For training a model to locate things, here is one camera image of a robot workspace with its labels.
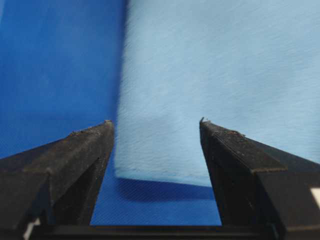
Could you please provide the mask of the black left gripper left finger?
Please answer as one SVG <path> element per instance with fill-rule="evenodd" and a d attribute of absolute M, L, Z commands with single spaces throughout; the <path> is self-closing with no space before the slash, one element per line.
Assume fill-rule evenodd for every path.
<path fill-rule="evenodd" d="M 44 225 L 89 225 L 114 139 L 114 124 L 106 120 L 2 158 L 1 239 L 23 239 L 36 220 Z"/>

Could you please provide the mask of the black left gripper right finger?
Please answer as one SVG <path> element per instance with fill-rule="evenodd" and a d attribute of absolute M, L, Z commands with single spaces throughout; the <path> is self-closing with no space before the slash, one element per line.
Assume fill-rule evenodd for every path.
<path fill-rule="evenodd" d="M 199 135 L 220 239 L 319 239 L 318 163 L 208 120 L 199 122 Z"/>

